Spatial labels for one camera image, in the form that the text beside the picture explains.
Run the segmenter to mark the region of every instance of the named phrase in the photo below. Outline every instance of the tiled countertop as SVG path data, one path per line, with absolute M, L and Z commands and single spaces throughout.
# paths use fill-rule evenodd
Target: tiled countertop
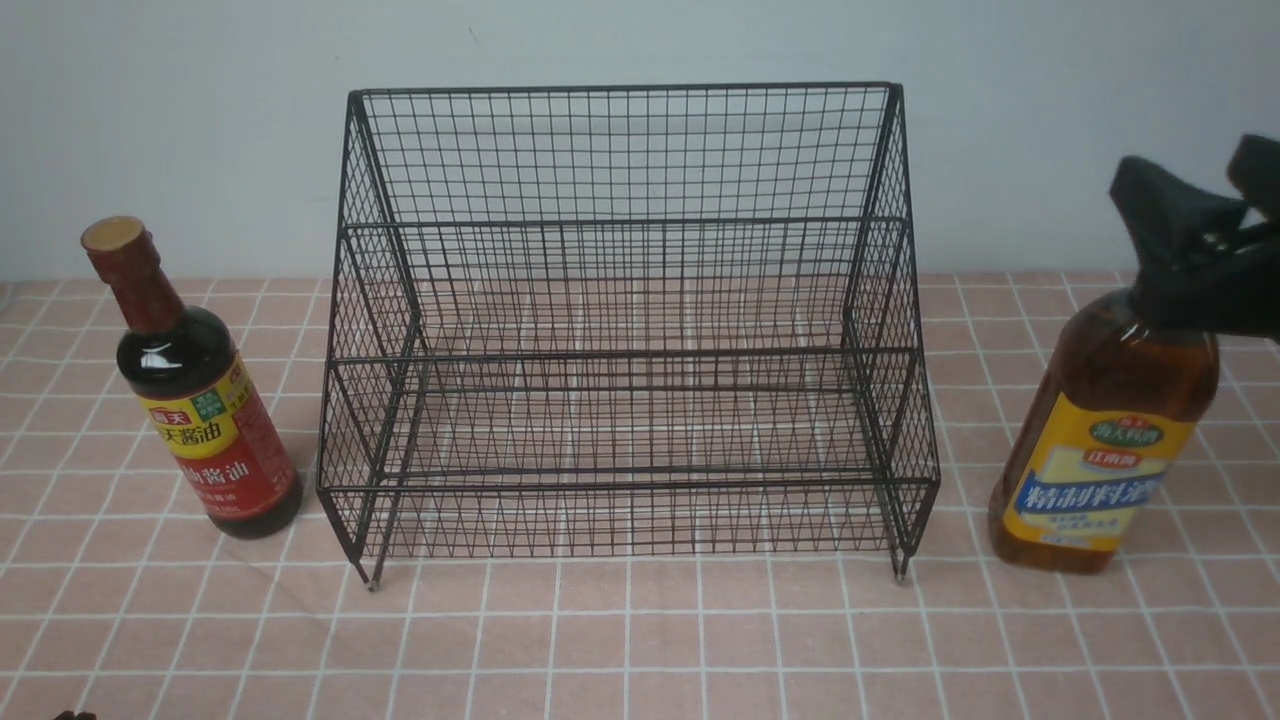
M 0 287 L 0 717 L 1271 719 L 1280 352 L 1217 402 L 1112 568 L 1009 568 L 991 484 L 1062 322 L 1112 273 L 925 275 L 943 487 L 911 578 L 878 553 L 349 570 L 314 497 L 223 537 L 115 373 L 97 282 Z M 315 464 L 328 284 L 184 281 Z

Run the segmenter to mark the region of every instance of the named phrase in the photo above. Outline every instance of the amber liquid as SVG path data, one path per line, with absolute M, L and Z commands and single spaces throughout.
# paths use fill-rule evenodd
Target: amber liquid
M 1015 565 L 1101 573 L 1115 552 L 1041 544 L 1014 537 L 1005 511 L 1027 471 L 1059 393 L 1083 410 L 1132 411 L 1194 423 L 1217 392 L 1217 341 L 1192 331 L 1149 331 L 1130 307 L 1129 290 L 1107 293 L 1062 328 L 1023 430 L 991 493 L 987 529 L 996 555 Z

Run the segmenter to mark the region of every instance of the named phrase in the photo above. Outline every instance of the black wire rack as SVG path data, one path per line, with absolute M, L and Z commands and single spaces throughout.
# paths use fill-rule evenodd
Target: black wire rack
M 870 548 L 904 577 L 938 488 L 905 132 L 891 83 L 352 92 L 317 491 L 361 579 Z

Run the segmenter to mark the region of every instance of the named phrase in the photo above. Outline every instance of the logo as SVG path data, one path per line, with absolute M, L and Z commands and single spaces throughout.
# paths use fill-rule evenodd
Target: logo
M 161 425 L 191 425 L 191 415 L 169 407 L 152 407 L 151 419 Z
M 1094 447 L 1084 452 L 1084 464 L 1103 470 L 1132 470 L 1142 464 L 1142 455 L 1128 450 Z
M 1094 423 L 1089 436 L 1111 447 L 1148 447 L 1165 439 L 1165 430 L 1143 418 L 1116 418 Z

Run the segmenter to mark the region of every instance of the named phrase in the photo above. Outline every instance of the metal wire basket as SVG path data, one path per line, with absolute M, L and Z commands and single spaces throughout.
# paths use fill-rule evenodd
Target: metal wire basket
M 906 573 L 938 460 L 901 86 L 357 91 L 339 202 L 317 489 L 371 589 L 398 556 Z

